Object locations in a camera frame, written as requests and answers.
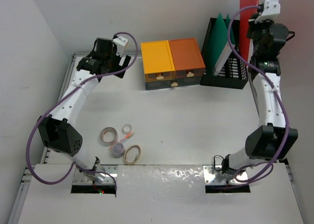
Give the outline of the red clip file folder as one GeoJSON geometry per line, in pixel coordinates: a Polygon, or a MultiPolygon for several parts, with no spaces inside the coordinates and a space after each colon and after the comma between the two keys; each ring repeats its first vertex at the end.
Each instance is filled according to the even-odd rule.
{"type": "MultiPolygon", "coordinates": [[[[239,0],[240,9],[247,6],[258,5],[259,0],[239,0]]],[[[239,50],[242,57],[248,61],[249,58],[249,48],[250,48],[250,39],[247,38],[247,31],[249,28],[249,19],[251,16],[256,13],[256,9],[248,9],[240,13],[240,22],[239,22],[239,50]]]]}

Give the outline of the green clip file folder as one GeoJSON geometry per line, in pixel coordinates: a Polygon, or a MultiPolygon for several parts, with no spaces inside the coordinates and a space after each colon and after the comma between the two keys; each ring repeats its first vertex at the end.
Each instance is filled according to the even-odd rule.
{"type": "Polygon", "coordinates": [[[212,18],[209,21],[208,31],[202,48],[208,75],[217,76],[232,52],[228,42],[230,20],[229,15],[224,19],[222,14],[219,13],[214,22],[212,18]]]}

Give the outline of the small clear tape roll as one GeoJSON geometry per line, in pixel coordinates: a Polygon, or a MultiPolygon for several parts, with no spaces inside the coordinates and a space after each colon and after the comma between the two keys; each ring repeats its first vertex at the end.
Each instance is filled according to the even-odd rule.
{"type": "Polygon", "coordinates": [[[128,135],[128,134],[130,134],[130,133],[132,133],[132,125],[131,124],[125,124],[125,125],[123,125],[123,127],[122,127],[122,133],[124,134],[124,135],[128,135]]]}

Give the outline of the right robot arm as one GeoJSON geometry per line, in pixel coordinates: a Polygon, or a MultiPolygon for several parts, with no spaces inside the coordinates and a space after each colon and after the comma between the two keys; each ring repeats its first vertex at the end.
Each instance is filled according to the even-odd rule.
{"type": "Polygon", "coordinates": [[[250,86],[259,115],[259,127],[251,133],[245,147],[222,161],[222,173],[235,175],[244,166],[251,166],[272,158],[286,157],[298,138],[298,131],[286,124],[281,100],[281,68],[278,59],[280,49],[295,33],[279,23],[265,20],[249,22],[247,37],[253,41],[253,55],[249,68],[250,86]]]}

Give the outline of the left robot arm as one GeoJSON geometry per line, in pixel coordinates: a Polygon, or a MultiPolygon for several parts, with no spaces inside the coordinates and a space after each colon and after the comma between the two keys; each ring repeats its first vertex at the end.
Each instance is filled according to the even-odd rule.
{"type": "Polygon", "coordinates": [[[123,56],[128,39],[114,35],[97,38],[92,51],[83,57],[60,103],[40,119],[38,130],[43,145],[67,156],[85,170],[93,170],[97,157],[83,147],[82,135],[75,129],[76,120],[88,95],[104,75],[122,78],[131,60],[123,56]]]}

